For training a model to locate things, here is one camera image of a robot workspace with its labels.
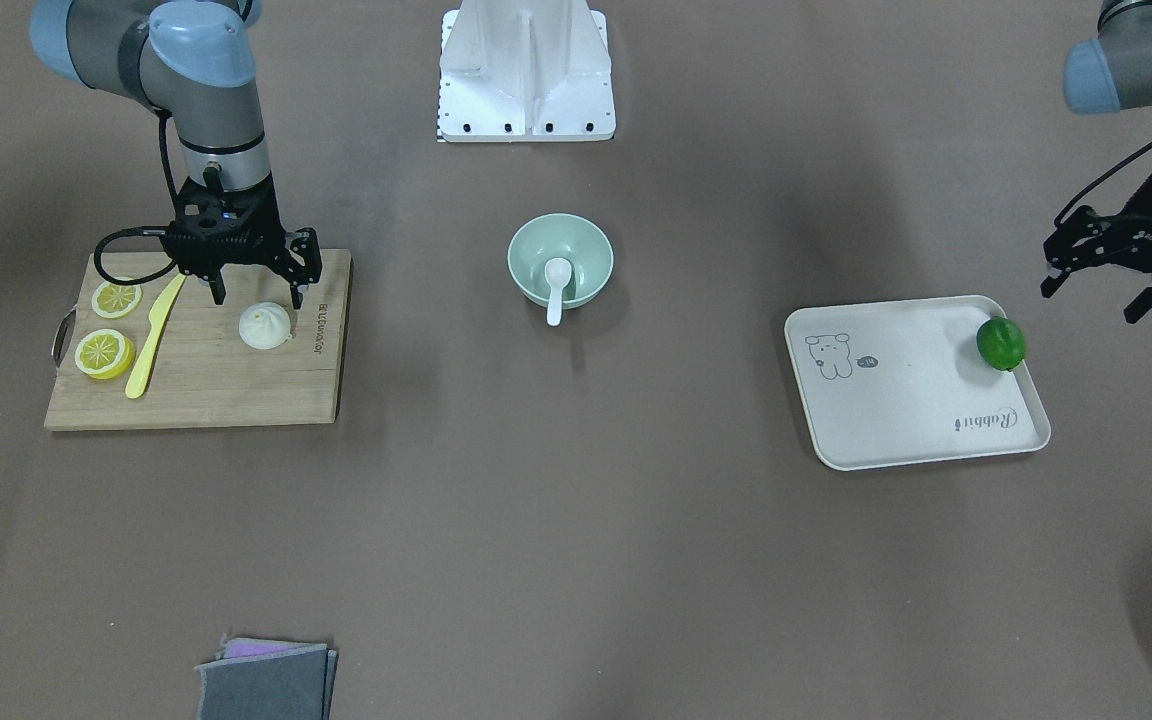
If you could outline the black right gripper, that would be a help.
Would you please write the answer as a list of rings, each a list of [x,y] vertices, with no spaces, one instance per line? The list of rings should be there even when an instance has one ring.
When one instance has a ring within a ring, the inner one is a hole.
[[[218,306],[227,300],[221,270],[229,264],[265,266],[285,279],[291,287],[294,310],[303,306],[308,287],[320,281],[316,232],[285,229],[274,179],[220,194],[187,179],[174,209],[175,219],[160,240],[162,250],[185,274],[206,279]]]

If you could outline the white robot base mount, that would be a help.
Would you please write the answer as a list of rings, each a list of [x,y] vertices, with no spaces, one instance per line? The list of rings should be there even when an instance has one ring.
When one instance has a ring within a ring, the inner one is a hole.
[[[616,135],[608,23],[585,1],[463,1],[440,32],[438,141]]]

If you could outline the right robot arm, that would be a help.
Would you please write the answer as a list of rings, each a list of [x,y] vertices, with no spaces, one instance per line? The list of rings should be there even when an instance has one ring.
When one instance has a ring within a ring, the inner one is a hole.
[[[259,13],[256,1],[38,1],[29,40],[60,76],[174,120],[188,172],[174,219],[127,236],[159,240],[169,272],[200,279],[215,304],[236,264],[283,278],[301,306],[323,262],[314,229],[280,219],[247,35]]]

